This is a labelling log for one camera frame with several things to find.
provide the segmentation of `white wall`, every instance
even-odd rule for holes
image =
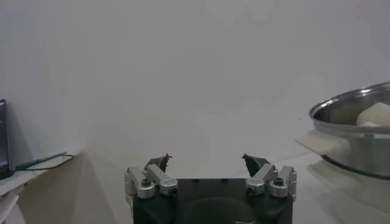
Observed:
[[[0,0],[13,163],[83,150],[27,187],[27,221],[130,223],[125,168],[167,152],[176,177],[243,172],[244,152],[304,153],[293,140],[311,128],[311,106],[389,79],[389,7]]]

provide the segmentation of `laptop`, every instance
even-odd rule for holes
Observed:
[[[12,175],[8,146],[6,100],[0,100],[0,180]]]

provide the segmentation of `cable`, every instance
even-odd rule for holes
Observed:
[[[21,166],[17,166],[15,171],[18,172],[18,171],[37,171],[37,170],[51,170],[51,169],[55,169],[55,168],[58,168],[62,165],[64,165],[65,163],[71,161],[72,159],[74,159],[74,155],[64,155],[64,154],[59,154],[59,155],[55,155],[55,156],[52,156],[51,159],[53,158],[56,158],[56,157],[60,157],[60,156],[66,156],[66,157],[70,157],[70,159],[67,159],[65,160],[64,162],[58,164],[58,165],[55,165],[55,166],[51,166],[51,167],[44,167],[44,168],[34,168],[34,169],[28,169],[28,167],[31,167],[31,166],[34,166],[34,165],[37,165],[37,164],[41,164],[45,161],[39,161],[37,163],[31,163],[31,162],[28,162],[26,166],[24,166],[23,164]]]

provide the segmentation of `pot handle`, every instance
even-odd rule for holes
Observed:
[[[322,184],[331,190],[356,190],[362,186],[361,182],[348,172],[339,170],[326,161],[319,161],[309,165],[307,170]]]
[[[347,140],[323,132],[311,130],[305,136],[296,139],[296,142],[308,150],[322,156],[330,153],[345,154],[351,151]]]

